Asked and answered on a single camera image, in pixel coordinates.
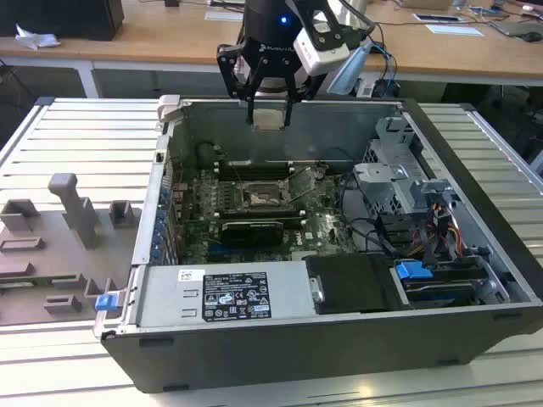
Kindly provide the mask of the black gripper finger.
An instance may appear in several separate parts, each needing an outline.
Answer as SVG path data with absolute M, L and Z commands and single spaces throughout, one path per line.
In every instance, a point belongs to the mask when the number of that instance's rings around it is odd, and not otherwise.
M 260 58 L 258 64 L 251 68 L 249 76 L 245 82 L 244 99 L 247 102 L 246 123 L 254 124 L 255 94 L 260 87 L 264 74 L 266 73 L 266 59 Z
M 291 65 L 284 66 L 284 80 L 287 87 L 283 126 L 290 126 L 293 106 L 296 103 L 312 100 L 316 94 L 316 77 L 308 75 L 301 87 L 296 86 L 294 69 Z

